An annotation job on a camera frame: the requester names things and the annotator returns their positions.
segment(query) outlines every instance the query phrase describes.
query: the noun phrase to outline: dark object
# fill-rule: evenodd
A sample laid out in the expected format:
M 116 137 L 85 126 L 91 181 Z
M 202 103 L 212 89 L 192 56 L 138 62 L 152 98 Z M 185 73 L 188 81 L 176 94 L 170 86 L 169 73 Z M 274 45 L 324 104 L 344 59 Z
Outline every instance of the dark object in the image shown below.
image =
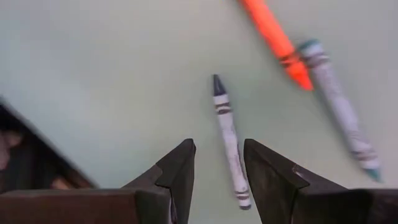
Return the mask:
M 0 223 L 188 223 L 196 147 L 186 139 L 114 190 L 16 190 L 0 195 Z
M 81 172 L 76 171 L 37 130 L 0 98 L 0 132 L 12 131 L 22 136 L 22 142 L 10 149 L 6 169 L 1 171 L 0 190 L 49 189 L 57 177 L 63 177 L 74 188 L 95 187 Z
M 398 223 L 398 190 L 348 190 L 252 139 L 244 161 L 263 223 Z

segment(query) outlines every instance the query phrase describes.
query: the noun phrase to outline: orange crayon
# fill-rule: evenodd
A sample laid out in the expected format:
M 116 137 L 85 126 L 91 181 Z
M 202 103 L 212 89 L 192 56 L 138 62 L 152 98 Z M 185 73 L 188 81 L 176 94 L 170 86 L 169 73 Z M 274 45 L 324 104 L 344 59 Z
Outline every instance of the orange crayon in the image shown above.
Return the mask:
M 289 76 L 304 90 L 313 90 L 307 68 L 263 0 L 241 1 Z

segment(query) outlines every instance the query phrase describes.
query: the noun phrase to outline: light green surface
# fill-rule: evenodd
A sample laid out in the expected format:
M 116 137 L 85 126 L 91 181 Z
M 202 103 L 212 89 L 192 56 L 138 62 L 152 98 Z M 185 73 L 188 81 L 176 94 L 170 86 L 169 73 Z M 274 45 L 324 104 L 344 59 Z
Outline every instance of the light green surface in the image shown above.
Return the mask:
M 320 39 L 382 161 L 375 184 L 322 104 L 287 78 L 236 0 L 0 2 L 1 94 L 102 187 L 120 187 L 184 138 L 197 145 L 190 223 L 240 211 L 211 98 L 221 74 L 239 139 L 346 187 L 398 187 L 396 0 L 268 0 L 292 40 Z

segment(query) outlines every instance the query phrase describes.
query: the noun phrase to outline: blue crayon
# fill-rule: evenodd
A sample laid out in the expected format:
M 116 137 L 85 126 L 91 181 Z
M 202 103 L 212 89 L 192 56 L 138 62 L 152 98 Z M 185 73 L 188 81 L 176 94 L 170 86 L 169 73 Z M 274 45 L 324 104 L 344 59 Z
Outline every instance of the blue crayon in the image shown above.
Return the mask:
M 318 90 L 322 92 L 325 103 L 343 131 L 350 152 L 370 177 L 381 182 L 379 158 L 362 132 L 351 103 L 341 90 L 329 56 L 317 40 L 307 41 L 299 47 L 299 51 L 312 72 L 312 80 L 318 84 Z

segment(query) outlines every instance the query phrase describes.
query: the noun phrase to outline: crayon tip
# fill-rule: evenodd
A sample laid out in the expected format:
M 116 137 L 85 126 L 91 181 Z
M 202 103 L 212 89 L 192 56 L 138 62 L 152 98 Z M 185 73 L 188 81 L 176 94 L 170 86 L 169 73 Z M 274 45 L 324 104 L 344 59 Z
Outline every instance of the crayon tip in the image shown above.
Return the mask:
M 301 44 L 298 48 L 297 48 L 297 50 L 298 51 L 303 51 L 303 50 L 305 50 L 306 48 L 308 48 L 308 47 L 311 47 L 311 46 L 313 46 L 313 45 L 319 45 L 320 43 L 319 43 L 319 41 L 317 40 L 317 39 L 311 39 L 311 40 L 308 40 L 308 41 L 306 41 L 306 42 L 304 42 L 303 44 Z
M 223 83 L 221 82 L 218 75 L 213 75 L 213 88 L 214 88 L 214 96 L 221 96 L 226 94 Z
M 365 169 L 366 173 L 372 177 L 375 181 L 381 183 L 381 175 L 378 169 Z

